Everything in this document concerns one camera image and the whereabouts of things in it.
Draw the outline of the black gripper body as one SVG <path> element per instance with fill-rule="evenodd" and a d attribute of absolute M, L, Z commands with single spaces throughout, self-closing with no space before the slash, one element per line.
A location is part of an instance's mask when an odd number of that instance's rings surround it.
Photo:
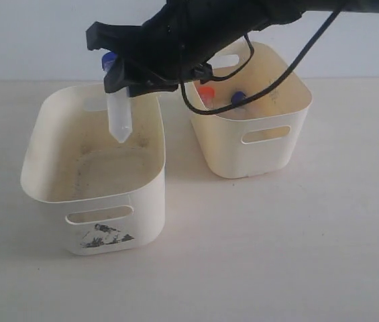
<path fill-rule="evenodd" d="M 297 1 L 169 1 L 142 24 L 142 59 L 166 79 L 207 61 L 253 30 L 292 23 Z"/>

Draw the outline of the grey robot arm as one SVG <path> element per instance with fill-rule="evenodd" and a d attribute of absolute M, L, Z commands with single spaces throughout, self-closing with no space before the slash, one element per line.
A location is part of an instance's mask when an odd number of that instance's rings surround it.
<path fill-rule="evenodd" d="M 117 59 L 103 79 L 106 93 L 129 88 L 131 97 L 175 91 L 180 83 L 210 81 L 208 61 L 252 31 L 286 25 L 308 11 L 379 13 L 379 1 L 167 1 L 142 25 L 96 21 L 87 48 Z"/>

